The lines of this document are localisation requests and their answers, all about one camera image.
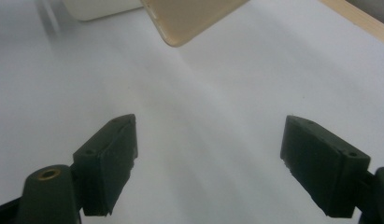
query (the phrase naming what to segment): table surface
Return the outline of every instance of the table surface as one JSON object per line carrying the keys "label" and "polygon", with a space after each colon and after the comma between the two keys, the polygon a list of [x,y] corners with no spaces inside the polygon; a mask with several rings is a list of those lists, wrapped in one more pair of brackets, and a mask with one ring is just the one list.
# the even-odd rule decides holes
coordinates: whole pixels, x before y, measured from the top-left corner
{"label": "table surface", "polygon": [[0,0],[0,204],[130,113],[131,179],[83,223],[357,223],[326,217],[279,151],[295,115],[384,166],[384,44],[311,0],[251,0],[177,49],[142,8],[77,22]]}

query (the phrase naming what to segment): black mechanical part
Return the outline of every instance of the black mechanical part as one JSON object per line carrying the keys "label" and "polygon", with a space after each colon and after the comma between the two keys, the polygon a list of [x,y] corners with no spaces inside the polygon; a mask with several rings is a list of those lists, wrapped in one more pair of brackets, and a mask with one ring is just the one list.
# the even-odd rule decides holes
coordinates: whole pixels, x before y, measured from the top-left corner
{"label": "black mechanical part", "polygon": [[329,217],[384,224],[384,168],[367,171],[370,157],[319,124],[288,116],[280,157],[292,175]]}
{"label": "black mechanical part", "polygon": [[113,211],[137,157],[135,116],[108,122],[77,152],[74,163],[29,175],[19,199],[0,206],[0,224],[81,223]]}

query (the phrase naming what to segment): white object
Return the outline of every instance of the white object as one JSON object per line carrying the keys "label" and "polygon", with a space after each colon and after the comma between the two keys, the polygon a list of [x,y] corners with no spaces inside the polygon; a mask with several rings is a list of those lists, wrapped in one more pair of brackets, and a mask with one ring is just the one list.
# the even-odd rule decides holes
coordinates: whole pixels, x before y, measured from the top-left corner
{"label": "white object", "polygon": [[142,7],[140,0],[63,0],[69,13],[79,21],[90,21]]}

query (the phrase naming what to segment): beige tray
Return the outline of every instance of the beige tray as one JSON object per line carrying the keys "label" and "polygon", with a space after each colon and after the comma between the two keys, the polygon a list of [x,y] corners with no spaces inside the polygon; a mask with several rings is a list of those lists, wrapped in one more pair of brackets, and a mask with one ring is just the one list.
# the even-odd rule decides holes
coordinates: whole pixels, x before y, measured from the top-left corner
{"label": "beige tray", "polygon": [[163,40],[178,47],[248,0],[141,0]]}

